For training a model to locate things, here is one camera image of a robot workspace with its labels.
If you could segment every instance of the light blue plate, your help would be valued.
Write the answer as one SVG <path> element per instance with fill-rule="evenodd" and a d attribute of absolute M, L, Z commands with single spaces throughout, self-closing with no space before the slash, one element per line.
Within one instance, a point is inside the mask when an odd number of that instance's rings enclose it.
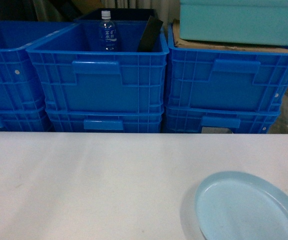
<path fill-rule="evenodd" d="M 288 240 L 288 196 L 254 175 L 207 177 L 197 189 L 195 210 L 207 240 Z"/>

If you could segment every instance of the mint green box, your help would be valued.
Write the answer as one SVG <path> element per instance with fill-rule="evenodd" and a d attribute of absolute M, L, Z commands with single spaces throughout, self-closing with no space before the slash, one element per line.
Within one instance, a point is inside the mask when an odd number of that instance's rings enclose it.
<path fill-rule="evenodd" d="M 288 46 L 288 0 L 181 0 L 180 38 Z"/>

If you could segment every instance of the plate rim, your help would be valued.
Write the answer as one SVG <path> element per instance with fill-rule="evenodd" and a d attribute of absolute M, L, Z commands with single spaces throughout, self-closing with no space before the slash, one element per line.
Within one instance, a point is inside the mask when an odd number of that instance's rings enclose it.
<path fill-rule="evenodd" d="M 285 192 L 283 192 L 281 189 L 273 185 L 272 183 L 266 181 L 265 179 L 261 177 L 255 176 L 250 173 L 242 172 L 242 171 L 216 172 L 202 180 L 202 182 L 199 184 L 196 190 L 195 199 L 194 199 L 195 215 L 199 222 L 199 228 L 202 234 L 204 235 L 205 239 L 211 240 L 209 238 L 210 234 L 207 231 L 207 227 L 205 229 L 205 227 L 202 224 L 203 221 L 198 217 L 198 212 L 199 212 L 198 209 L 200 209 L 198 207 L 199 199 L 209 188 L 211 188 L 217 182 L 220 182 L 222 180 L 237 180 L 237 181 L 240 181 L 241 183 L 247 183 L 249 185 L 253 185 L 256 190 L 264 192 L 271 199 L 273 199 L 273 201 L 280 204 L 283 208 L 283 213 L 288 218 L 288 195 Z"/>

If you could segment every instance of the water bottle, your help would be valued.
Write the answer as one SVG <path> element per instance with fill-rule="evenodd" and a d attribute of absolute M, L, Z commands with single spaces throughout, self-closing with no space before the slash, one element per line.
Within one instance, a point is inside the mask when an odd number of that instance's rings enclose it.
<path fill-rule="evenodd" d="M 101 50 L 104 52 L 117 51 L 117 35 L 115 24 L 110 20 L 110 11 L 102 11 L 103 21 L 99 24 Z"/>

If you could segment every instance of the blue plastic crate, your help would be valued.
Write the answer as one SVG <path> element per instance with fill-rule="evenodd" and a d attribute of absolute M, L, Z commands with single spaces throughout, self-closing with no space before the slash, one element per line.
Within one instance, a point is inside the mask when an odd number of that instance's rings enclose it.
<path fill-rule="evenodd" d="M 25 49 L 71 23 L 0 21 L 0 110 L 37 110 L 44 94 Z"/>
<path fill-rule="evenodd" d="M 235 134 L 266 134 L 280 112 L 165 108 L 166 133 L 201 133 L 203 127 L 226 128 Z"/>
<path fill-rule="evenodd" d="M 288 53 L 174 47 L 168 27 L 170 107 L 279 111 L 288 87 Z"/>
<path fill-rule="evenodd" d="M 158 18 L 155 9 L 134 9 L 134 8 L 100 8 L 92 12 L 89 12 L 77 19 L 75 22 L 84 21 L 101 21 L 102 20 L 102 10 L 110 11 L 111 19 L 115 21 L 147 21 L 149 16 Z"/>
<path fill-rule="evenodd" d="M 46 110 L 56 132 L 159 133 L 161 113 L 131 114 Z"/>
<path fill-rule="evenodd" d="M 0 131 L 48 132 L 52 130 L 45 106 L 37 110 L 0 110 Z"/>
<path fill-rule="evenodd" d="M 97 22 L 75 24 L 27 48 L 54 111 L 159 113 L 166 55 L 160 33 L 153 52 L 136 52 L 145 22 L 116 23 L 119 52 L 100 51 Z"/>

